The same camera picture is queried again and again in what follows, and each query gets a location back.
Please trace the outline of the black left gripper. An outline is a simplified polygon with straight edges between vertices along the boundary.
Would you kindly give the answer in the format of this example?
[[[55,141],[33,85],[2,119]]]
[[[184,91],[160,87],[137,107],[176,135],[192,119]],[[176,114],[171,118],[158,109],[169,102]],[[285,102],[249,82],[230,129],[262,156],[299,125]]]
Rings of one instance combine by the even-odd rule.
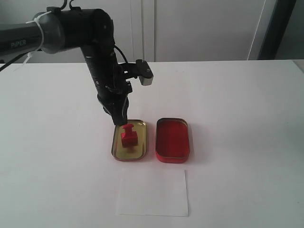
[[[111,116],[114,125],[127,124],[128,95],[133,91],[131,82],[126,81],[122,90],[111,89],[104,85],[97,85],[96,89],[97,99],[104,111]]]

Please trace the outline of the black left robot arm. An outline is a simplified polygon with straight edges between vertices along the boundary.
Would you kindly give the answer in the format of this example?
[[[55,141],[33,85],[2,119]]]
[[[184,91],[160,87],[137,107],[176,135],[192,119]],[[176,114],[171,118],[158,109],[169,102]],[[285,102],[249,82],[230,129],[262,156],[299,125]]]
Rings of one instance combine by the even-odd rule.
[[[0,26],[0,56],[15,55],[1,70],[39,50],[56,54],[74,48],[80,48],[84,55],[103,109],[114,125],[125,125],[132,87],[117,61],[114,23],[105,11],[49,7],[27,23]]]

